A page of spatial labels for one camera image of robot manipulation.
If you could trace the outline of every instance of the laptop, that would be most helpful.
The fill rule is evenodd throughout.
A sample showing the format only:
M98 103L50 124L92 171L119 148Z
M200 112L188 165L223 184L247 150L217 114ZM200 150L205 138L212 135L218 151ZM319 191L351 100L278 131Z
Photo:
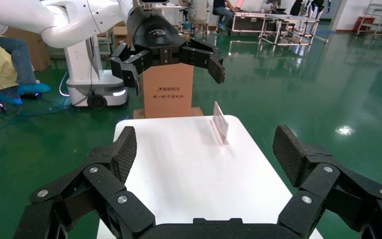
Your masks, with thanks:
M238 2L235 5L235 8L238 10L241 10L242 4L244 3L244 0L238 0Z

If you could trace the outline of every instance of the white robotic arm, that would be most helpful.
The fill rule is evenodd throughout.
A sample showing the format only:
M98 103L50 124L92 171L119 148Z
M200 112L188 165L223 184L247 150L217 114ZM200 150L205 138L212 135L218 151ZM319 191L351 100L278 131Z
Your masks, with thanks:
M66 48L126 21L132 0L0 0L0 24Z

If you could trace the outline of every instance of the red box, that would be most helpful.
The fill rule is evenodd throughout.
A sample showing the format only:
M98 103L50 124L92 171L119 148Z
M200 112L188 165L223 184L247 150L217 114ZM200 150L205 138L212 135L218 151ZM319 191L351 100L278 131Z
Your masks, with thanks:
M358 27L360 27L360 25L361 25L362 18L363 18L362 16L358 17L357 23L355 23L355 27L352 30L352 32L354 32L354 33L358 32ZM375 20L374 17L366 17L366 18L364 18L363 23L372 24L372 23L374 23L374 20ZM361 26L360 31L367 31L368 29L370 29L369 26Z

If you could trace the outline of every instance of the desk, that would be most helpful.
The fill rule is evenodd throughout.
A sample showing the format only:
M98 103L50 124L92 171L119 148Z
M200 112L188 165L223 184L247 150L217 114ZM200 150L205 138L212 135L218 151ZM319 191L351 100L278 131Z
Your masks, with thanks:
M272 20L276 24L276 35L274 42L266 39L263 35L260 38L266 42L269 42L276 46L290 46L290 45L307 45L311 46L312 41L314 39L315 32L317 30L318 20L313 18L308 18L305 16L292 16L292 15L283 15L283 14L266 14L266 21ZM264 33L264 29L266 24L263 24L262 33ZM282 29L282 23L286 23L286 27ZM294 30L290 31L288 26L290 23L295 23ZM312 25L310 31L307 31L309 25ZM288 41L288 43L278 43L279 36L282 34L290 34L292 37L284 37Z
M137 137L126 187L155 215L156 224L193 218L275 224L291 193L238 118L225 116L227 145L220 144L211 118L119 122L114 139L125 126L134 126ZM103 222L97 238L114 238ZM322 239L317 229L310 238Z

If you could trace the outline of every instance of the wall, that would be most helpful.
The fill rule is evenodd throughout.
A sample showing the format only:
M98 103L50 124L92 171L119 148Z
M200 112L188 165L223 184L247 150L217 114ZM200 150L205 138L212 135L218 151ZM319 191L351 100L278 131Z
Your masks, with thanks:
M341 0L337 10L337 19L332 24L332 30L352 30L358 17L363 16L370 4L369 0ZM373 0L373 3L382 4L382 0Z

